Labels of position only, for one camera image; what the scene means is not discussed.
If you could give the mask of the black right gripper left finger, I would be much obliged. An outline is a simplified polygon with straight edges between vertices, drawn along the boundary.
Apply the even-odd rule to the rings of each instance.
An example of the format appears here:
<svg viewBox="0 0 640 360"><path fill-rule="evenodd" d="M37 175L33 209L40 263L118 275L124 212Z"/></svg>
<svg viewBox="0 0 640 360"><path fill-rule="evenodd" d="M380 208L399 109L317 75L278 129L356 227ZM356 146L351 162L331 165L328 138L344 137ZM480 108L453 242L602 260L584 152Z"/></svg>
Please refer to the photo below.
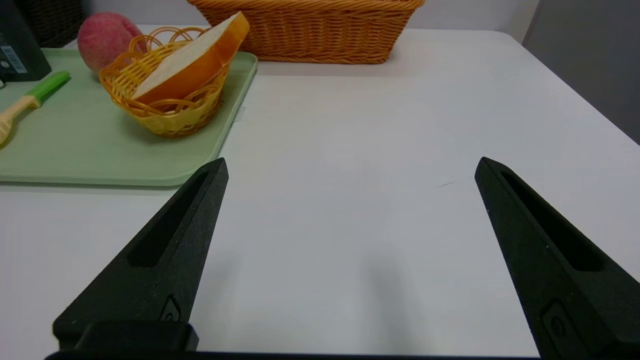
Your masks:
<svg viewBox="0 0 640 360"><path fill-rule="evenodd" d="M52 324L60 351L194 351L190 316L229 180L195 171Z"/></svg>

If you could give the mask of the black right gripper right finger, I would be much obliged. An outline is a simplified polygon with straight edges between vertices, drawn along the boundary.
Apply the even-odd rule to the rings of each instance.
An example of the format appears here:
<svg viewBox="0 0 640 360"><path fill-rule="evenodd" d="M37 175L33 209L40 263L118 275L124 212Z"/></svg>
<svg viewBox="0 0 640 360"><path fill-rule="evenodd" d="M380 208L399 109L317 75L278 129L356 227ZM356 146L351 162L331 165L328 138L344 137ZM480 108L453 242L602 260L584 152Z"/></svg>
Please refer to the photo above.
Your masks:
<svg viewBox="0 0 640 360"><path fill-rule="evenodd" d="M637 360L639 282L512 169L474 178L541 358Z"/></svg>

